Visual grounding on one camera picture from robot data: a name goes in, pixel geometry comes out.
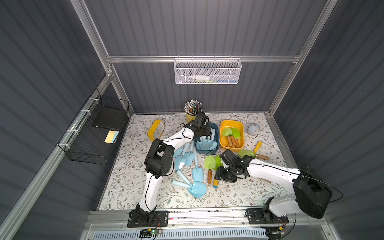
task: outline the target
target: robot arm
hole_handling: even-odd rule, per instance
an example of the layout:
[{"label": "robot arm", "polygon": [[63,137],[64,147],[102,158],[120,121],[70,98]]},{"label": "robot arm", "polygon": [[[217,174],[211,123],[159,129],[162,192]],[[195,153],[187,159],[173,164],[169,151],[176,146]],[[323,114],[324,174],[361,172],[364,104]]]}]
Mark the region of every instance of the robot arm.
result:
[{"label": "robot arm", "polygon": [[313,170],[306,172],[299,169],[290,169],[269,164],[251,156],[240,158],[231,150],[220,155],[227,167],[219,167],[215,179],[226,182],[236,182],[238,175],[247,177],[260,177],[284,186],[292,192],[284,197],[271,197],[263,206],[266,219],[281,217],[286,214],[304,212],[314,218],[322,218],[332,191],[321,182],[319,175]]},{"label": "robot arm", "polygon": [[187,142],[197,140],[201,136],[210,136],[211,129],[206,125],[207,122],[208,117],[204,113],[199,113],[194,121],[184,125],[178,133],[163,140],[155,139],[153,141],[144,161],[147,171],[144,194],[136,205],[136,209],[129,213],[131,219],[140,221],[143,226],[151,225],[155,216],[156,197],[160,183],[172,171],[175,149]]}]

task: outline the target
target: yellow plastic bin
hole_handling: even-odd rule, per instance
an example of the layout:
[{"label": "yellow plastic bin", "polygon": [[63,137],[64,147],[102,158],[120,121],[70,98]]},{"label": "yellow plastic bin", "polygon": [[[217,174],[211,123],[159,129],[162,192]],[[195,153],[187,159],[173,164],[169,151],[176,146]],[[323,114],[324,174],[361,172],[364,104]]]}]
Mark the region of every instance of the yellow plastic bin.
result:
[{"label": "yellow plastic bin", "polygon": [[[225,127],[236,127],[236,128],[239,129],[239,131],[240,131],[240,139],[238,141],[239,141],[240,148],[235,148],[235,147],[229,147],[228,146],[227,138],[223,137],[223,135],[221,134]],[[221,122],[221,126],[220,126],[220,145],[223,148],[230,149],[232,152],[240,151],[244,147],[244,145],[245,145],[245,142],[244,142],[244,125],[241,122],[233,121],[233,120],[224,120],[224,121],[222,121]]]}]

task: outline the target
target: gray wall panel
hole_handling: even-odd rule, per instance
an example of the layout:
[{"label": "gray wall panel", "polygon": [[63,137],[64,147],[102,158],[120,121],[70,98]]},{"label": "gray wall panel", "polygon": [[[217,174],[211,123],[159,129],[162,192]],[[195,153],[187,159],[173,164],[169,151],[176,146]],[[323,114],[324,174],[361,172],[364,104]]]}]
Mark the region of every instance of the gray wall panel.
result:
[{"label": "gray wall panel", "polygon": [[[1,1],[0,42],[1,223],[105,71],[70,1]],[[110,168],[63,159],[14,239],[77,239]]]},{"label": "gray wall panel", "polygon": [[268,110],[291,63],[243,63],[238,84],[178,85],[172,63],[115,63],[135,112],[183,111],[198,99],[204,111]]},{"label": "gray wall panel", "polygon": [[86,0],[110,55],[293,55],[324,0]]},{"label": "gray wall panel", "polygon": [[339,0],[275,114],[298,166],[344,193],[327,209],[343,239],[382,236],[383,11]]}]

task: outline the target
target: table surface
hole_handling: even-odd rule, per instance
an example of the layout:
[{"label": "table surface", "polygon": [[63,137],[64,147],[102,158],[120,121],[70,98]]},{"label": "table surface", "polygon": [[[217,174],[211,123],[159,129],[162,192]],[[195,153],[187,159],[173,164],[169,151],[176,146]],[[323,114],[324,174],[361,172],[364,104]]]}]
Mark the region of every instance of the table surface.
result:
[{"label": "table surface", "polygon": [[[245,133],[245,147],[243,149],[253,150],[256,144],[262,141],[263,144],[257,153],[269,156],[268,162],[270,163],[286,167],[264,113],[214,113],[207,115],[209,121],[216,123],[219,128],[220,123],[226,119],[240,121],[244,125],[245,132],[251,123],[257,123],[260,126],[257,137],[251,139]],[[186,122],[185,114],[132,116],[102,196],[99,210],[134,209],[140,201],[146,181],[144,159],[152,144],[147,132],[156,119],[161,119],[165,125],[161,138],[178,132],[180,124]],[[199,154],[200,167],[204,167],[205,157],[205,155]],[[191,182],[193,182],[191,174],[193,167],[195,167],[194,162],[190,167],[184,166],[181,169]],[[204,183],[207,182],[207,174],[208,170],[204,169]],[[213,188],[212,184],[207,184],[207,193],[197,199],[188,192],[187,188],[172,185],[172,180],[180,180],[175,172],[162,180],[157,195],[157,209],[260,206],[269,197],[289,194],[284,187],[276,183],[248,177],[233,184],[220,181],[217,188]]]}]

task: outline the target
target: pencil holder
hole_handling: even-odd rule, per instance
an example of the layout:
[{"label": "pencil holder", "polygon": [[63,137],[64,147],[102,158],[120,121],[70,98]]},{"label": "pencil holder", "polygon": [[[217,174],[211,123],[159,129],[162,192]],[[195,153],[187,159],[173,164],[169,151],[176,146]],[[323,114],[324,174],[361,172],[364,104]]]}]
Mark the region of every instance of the pencil holder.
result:
[{"label": "pencil holder", "polygon": [[188,113],[185,113],[185,115],[187,116],[187,123],[189,123],[192,120],[195,120],[196,118],[196,116],[189,115]]}]

